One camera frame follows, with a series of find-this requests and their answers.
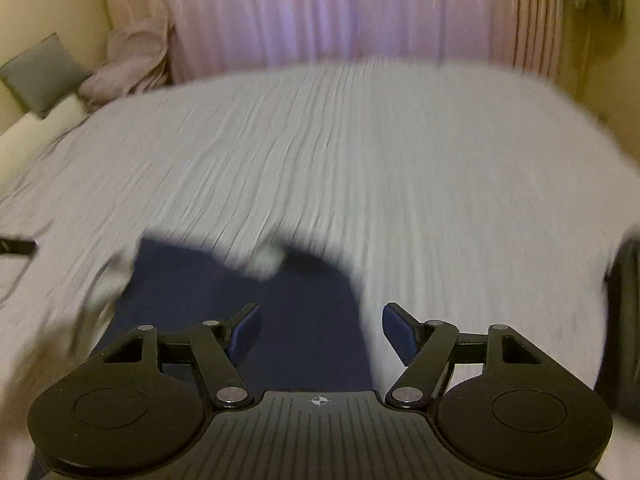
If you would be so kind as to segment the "navy blue garment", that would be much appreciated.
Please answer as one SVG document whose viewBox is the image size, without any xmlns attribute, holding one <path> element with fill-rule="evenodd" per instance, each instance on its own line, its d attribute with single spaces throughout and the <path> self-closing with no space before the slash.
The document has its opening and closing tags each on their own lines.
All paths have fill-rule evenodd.
<svg viewBox="0 0 640 480">
<path fill-rule="evenodd" d="M 294 248 L 285 248 L 276 274 L 259 281 L 210 252 L 145 238 L 96 346 L 104 349 L 144 324 L 184 334 L 205 321 L 228 321 L 248 304 L 257 318 L 240 331 L 244 340 L 233 345 L 231 359 L 250 392 L 373 389 L 349 278 Z"/>
</svg>

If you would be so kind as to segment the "white long bolster pillow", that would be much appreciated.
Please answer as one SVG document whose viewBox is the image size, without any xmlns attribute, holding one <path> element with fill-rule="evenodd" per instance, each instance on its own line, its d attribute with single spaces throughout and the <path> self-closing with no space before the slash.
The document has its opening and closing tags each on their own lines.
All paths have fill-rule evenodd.
<svg viewBox="0 0 640 480">
<path fill-rule="evenodd" d="M 25 114 L 1 135 L 1 183 L 14 178 L 47 145 L 78 127 L 88 115 L 76 94 L 62 99 L 45 118 L 33 112 Z"/>
</svg>

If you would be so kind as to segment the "grey striped bedspread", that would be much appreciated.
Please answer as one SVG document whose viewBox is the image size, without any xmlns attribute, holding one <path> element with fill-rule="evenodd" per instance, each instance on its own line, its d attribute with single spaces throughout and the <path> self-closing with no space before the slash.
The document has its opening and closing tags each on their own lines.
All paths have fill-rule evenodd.
<svg viewBox="0 0 640 480">
<path fill-rule="evenodd" d="M 479 65 L 369 61 L 212 78 L 108 104 L 1 192 L 1 474 L 21 479 L 34 394 L 72 365 L 82 300 L 145 232 L 240 266 L 273 237 L 342 266 L 376 384 L 398 302 L 466 332 L 504 323 L 587 384 L 602 280 L 639 222 L 639 170 L 541 80 Z"/>
</svg>

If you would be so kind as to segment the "grey square pillow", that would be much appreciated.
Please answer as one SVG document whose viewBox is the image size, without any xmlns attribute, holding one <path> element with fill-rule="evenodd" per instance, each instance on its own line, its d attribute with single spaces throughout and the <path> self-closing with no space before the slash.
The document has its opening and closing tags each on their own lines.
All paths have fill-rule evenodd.
<svg viewBox="0 0 640 480">
<path fill-rule="evenodd" d="M 63 46 L 57 34 L 43 39 L 1 66 L 1 80 L 25 108 L 39 118 L 75 93 L 91 76 Z"/>
</svg>

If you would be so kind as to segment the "pink crumpled blanket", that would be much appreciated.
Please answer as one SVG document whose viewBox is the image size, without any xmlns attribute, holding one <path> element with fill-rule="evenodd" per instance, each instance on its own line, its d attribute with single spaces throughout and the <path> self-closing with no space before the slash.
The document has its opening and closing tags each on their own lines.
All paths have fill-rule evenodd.
<svg viewBox="0 0 640 480">
<path fill-rule="evenodd" d="M 111 32 L 105 61 L 78 89 L 81 99 L 100 107 L 166 84 L 170 32 L 167 18 L 144 18 Z"/>
</svg>

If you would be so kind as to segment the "pink curtain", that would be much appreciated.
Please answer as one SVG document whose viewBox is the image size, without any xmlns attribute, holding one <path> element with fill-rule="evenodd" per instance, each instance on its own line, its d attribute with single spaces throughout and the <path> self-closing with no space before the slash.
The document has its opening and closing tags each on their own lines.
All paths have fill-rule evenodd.
<svg viewBox="0 0 640 480">
<path fill-rule="evenodd" d="M 564 0 L 106 0 L 122 27 L 166 18 L 171 76 L 348 58 L 465 60 L 554 77 Z"/>
</svg>

